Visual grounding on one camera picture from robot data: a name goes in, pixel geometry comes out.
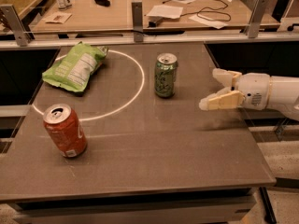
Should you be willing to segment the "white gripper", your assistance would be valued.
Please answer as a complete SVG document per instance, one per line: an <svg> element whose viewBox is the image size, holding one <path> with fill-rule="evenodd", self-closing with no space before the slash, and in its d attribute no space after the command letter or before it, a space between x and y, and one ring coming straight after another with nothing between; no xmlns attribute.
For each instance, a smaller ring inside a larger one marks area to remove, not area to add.
<svg viewBox="0 0 299 224"><path fill-rule="evenodd" d="M199 108L208 110L234 109L242 106L248 109L263 110L267 104L270 89L270 76L267 74L247 73L214 68L212 76L224 87L208 95L199 102Z"/></svg>

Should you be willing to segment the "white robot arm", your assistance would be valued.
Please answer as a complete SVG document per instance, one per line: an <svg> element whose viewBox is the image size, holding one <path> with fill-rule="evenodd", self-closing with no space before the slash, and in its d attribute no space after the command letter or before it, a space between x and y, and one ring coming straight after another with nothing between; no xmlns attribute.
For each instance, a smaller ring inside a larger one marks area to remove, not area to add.
<svg viewBox="0 0 299 224"><path fill-rule="evenodd" d="M299 120L299 78L277 77L264 73L247 73L214 68L212 76L224 88L199 103L205 111L247 109L279 111L289 119Z"/></svg>

